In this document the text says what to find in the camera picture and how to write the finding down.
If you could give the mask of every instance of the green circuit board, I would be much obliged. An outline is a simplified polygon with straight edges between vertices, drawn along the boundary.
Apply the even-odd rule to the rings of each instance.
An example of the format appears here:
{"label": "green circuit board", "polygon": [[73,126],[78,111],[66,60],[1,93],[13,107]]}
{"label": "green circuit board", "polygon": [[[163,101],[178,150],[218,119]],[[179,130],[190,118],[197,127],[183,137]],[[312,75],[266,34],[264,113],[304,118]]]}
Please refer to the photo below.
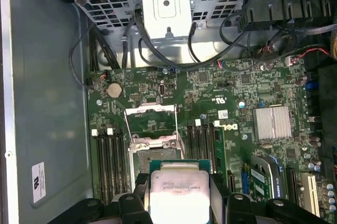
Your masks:
{"label": "green circuit board", "polygon": [[[225,63],[232,70],[251,64],[248,59]],[[309,144],[311,131],[306,90],[295,85],[303,74],[301,61],[292,67],[285,66],[283,61],[275,61],[268,65],[268,69],[258,66],[247,72],[228,72],[220,69],[218,64],[211,64],[193,72],[171,70],[163,73],[162,69],[143,67],[92,73],[94,88],[88,90],[90,130],[100,133],[107,128],[114,129],[111,139],[91,136],[94,196],[108,202],[113,195],[131,189],[132,171],[127,154],[131,139],[124,111],[145,103],[176,105],[178,132],[186,158],[212,159],[213,172],[223,173],[225,181],[227,170],[230,170],[235,176],[236,192],[243,190],[241,175],[245,163],[250,163],[251,155],[272,156],[280,167],[292,167],[300,184],[300,173],[308,172],[304,155],[318,156],[317,148]],[[121,94],[116,98],[109,96],[107,91],[112,83],[121,87]],[[291,138],[274,141],[256,139],[253,109],[271,105],[289,108]],[[149,111],[142,115],[130,115],[127,119],[130,131],[138,137],[156,139],[175,131],[174,113]],[[147,153],[145,157],[150,160],[180,156],[180,151],[167,150],[153,150],[153,156]],[[137,162],[136,169],[147,165],[137,158],[134,162]],[[122,174],[123,177],[111,180],[114,174]],[[285,172],[281,174],[285,197],[288,198]],[[318,182],[323,181],[324,177],[320,176]],[[320,202],[324,197],[322,190],[318,189]],[[300,194],[299,203],[304,205]],[[333,213],[323,209],[322,214],[325,220],[333,223]]]}

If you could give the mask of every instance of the motherboard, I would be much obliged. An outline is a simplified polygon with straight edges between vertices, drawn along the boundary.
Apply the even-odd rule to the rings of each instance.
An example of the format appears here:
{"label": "motherboard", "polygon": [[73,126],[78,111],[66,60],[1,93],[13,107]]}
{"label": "motherboard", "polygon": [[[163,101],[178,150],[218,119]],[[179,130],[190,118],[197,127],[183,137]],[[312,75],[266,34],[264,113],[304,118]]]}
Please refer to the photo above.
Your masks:
{"label": "motherboard", "polygon": [[333,185],[321,173],[303,62],[242,71],[251,65],[92,73],[94,197],[108,204],[131,191],[151,160],[209,159],[230,191],[260,202],[286,198],[333,223]]}

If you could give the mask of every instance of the white label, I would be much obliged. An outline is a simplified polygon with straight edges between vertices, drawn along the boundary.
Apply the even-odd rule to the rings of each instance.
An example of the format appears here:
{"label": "white label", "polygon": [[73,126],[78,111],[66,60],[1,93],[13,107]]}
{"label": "white label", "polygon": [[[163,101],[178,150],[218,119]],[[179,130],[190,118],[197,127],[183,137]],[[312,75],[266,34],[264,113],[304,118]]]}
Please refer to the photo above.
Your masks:
{"label": "white label", "polygon": [[228,119],[228,110],[221,110],[217,112],[219,120]]}
{"label": "white label", "polygon": [[195,126],[201,126],[201,119],[195,120]]}
{"label": "white label", "polygon": [[220,127],[220,120],[215,120],[215,121],[214,121],[214,126],[215,126],[216,128]]}
{"label": "white label", "polygon": [[46,196],[44,162],[32,166],[33,202],[37,203]]}
{"label": "white label", "polygon": [[262,176],[260,173],[256,172],[255,170],[251,170],[251,174],[253,177],[259,179],[261,182],[264,183],[264,176]]}
{"label": "white label", "polygon": [[255,185],[255,189],[256,189],[259,193],[261,193],[262,195],[264,195],[264,191],[263,191],[263,189],[262,189],[261,187]]}

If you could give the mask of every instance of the white pci slot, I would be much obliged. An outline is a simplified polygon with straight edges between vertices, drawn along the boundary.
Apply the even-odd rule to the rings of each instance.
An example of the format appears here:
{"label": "white pci slot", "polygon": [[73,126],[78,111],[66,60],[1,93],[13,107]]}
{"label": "white pci slot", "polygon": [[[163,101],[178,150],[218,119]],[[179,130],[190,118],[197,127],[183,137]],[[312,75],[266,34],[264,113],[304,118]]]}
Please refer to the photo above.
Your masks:
{"label": "white pci slot", "polygon": [[309,173],[302,173],[302,186],[305,188],[304,195],[304,204],[305,209],[316,216],[320,216],[320,210],[318,205],[317,197],[317,186],[316,179],[314,175]]}

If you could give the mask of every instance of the silver heatsink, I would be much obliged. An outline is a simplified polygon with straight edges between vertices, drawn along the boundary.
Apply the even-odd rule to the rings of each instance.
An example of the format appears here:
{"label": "silver heatsink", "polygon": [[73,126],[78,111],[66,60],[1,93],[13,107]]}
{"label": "silver heatsink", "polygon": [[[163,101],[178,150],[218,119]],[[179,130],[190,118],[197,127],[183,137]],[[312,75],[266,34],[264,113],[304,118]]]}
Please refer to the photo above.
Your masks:
{"label": "silver heatsink", "polygon": [[290,138],[291,126],[287,106],[255,109],[255,136],[258,140]]}

